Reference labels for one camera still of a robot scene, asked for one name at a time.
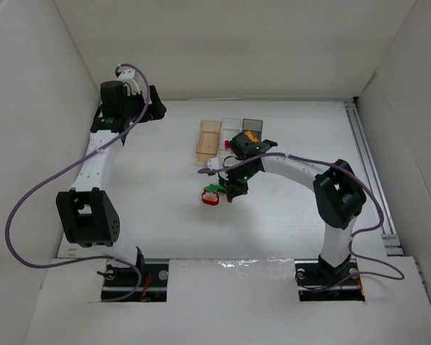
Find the amber transparent bin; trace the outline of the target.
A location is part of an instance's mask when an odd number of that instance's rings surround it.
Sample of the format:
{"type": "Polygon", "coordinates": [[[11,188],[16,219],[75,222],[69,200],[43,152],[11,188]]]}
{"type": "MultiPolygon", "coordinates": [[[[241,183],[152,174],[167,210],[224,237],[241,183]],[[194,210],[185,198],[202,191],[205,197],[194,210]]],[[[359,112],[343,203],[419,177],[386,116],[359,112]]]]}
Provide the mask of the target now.
{"type": "Polygon", "coordinates": [[[206,162],[218,155],[220,136],[220,121],[201,121],[198,144],[195,151],[198,162],[206,162]]]}

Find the orange quarter-round lego piece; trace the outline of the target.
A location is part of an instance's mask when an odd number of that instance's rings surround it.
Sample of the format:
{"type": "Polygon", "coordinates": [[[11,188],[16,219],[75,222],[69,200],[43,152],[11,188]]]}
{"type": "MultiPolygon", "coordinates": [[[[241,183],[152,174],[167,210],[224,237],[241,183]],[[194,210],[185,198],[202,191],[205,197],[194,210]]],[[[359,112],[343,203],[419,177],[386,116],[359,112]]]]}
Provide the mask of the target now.
{"type": "Polygon", "coordinates": [[[257,138],[250,132],[250,131],[247,131],[247,132],[245,132],[245,134],[247,135],[247,137],[248,138],[250,138],[251,140],[257,140],[257,138]]]}

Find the clear transparent bin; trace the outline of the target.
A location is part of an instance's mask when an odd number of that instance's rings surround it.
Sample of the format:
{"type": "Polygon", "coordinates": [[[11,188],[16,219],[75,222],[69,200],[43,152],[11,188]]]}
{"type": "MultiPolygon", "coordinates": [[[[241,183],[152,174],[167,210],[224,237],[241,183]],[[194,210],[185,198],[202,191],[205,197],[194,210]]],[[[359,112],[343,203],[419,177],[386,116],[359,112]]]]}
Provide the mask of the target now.
{"type": "Polygon", "coordinates": [[[222,118],[219,137],[218,157],[222,162],[227,156],[231,155],[231,149],[225,149],[225,141],[231,141],[241,132],[242,120],[234,118],[222,118]]]}

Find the grey transparent bin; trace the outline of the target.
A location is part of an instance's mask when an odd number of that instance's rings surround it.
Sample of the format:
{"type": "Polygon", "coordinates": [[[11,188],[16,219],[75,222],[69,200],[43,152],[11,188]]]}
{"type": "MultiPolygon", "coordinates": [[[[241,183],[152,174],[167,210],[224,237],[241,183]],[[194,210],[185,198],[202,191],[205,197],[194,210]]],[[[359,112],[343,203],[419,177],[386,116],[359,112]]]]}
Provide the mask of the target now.
{"type": "Polygon", "coordinates": [[[257,138],[255,141],[260,142],[263,132],[263,121],[259,119],[243,119],[241,131],[250,131],[257,138]]]}

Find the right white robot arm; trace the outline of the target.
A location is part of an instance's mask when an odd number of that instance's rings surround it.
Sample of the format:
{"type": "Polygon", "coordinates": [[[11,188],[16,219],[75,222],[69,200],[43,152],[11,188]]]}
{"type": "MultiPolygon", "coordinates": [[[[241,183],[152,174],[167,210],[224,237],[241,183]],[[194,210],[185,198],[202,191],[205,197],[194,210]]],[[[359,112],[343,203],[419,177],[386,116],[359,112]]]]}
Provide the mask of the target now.
{"type": "Polygon", "coordinates": [[[309,192],[324,224],[318,271],[335,282],[350,262],[353,227],[367,201],[350,164],[341,159],[321,162],[296,157],[276,142],[268,139],[260,142],[249,132],[237,134],[228,146],[237,163],[222,166],[218,172],[228,200],[247,195],[248,182],[258,173],[295,183],[309,192]]]}

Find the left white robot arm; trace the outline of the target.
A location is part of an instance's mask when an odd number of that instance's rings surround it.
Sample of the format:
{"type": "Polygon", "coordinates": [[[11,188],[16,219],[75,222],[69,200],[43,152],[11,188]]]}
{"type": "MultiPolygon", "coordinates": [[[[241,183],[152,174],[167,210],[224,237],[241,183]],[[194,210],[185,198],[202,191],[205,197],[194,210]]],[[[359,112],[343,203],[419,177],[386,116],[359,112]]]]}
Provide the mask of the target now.
{"type": "Polygon", "coordinates": [[[166,107],[155,86],[150,86],[150,100],[132,79],[117,79],[101,84],[101,104],[90,128],[86,160],[67,191],[59,192],[56,206],[65,238],[79,247],[96,248],[101,254],[130,262],[144,271],[141,250],[127,244],[121,235],[119,214],[108,197],[108,184],[116,156],[125,138],[118,135],[135,120],[147,122],[164,118],[166,107]]]}

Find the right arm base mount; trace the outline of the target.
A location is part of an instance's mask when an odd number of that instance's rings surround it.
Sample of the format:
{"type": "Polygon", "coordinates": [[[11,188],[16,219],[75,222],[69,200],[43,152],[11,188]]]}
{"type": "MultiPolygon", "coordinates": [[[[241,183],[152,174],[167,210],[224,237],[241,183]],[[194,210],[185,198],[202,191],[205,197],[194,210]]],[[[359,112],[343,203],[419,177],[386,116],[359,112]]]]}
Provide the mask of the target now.
{"type": "Polygon", "coordinates": [[[365,296],[358,272],[358,265],[351,260],[336,277],[326,277],[316,259],[295,261],[295,282],[300,302],[364,302],[365,296]]]}

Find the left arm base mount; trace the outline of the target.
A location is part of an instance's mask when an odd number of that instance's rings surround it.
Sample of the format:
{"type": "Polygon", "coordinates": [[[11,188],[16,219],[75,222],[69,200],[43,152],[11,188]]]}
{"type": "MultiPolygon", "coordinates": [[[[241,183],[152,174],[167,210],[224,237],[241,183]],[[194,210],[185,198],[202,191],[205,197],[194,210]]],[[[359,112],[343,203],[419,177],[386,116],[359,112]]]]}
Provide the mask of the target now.
{"type": "Polygon", "coordinates": [[[116,267],[108,263],[98,275],[103,278],[101,300],[117,300],[134,303],[164,303],[167,301],[169,260],[146,260],[139,287],[131,292],[138,281],[137,273],[130,267],[116,267]]]}

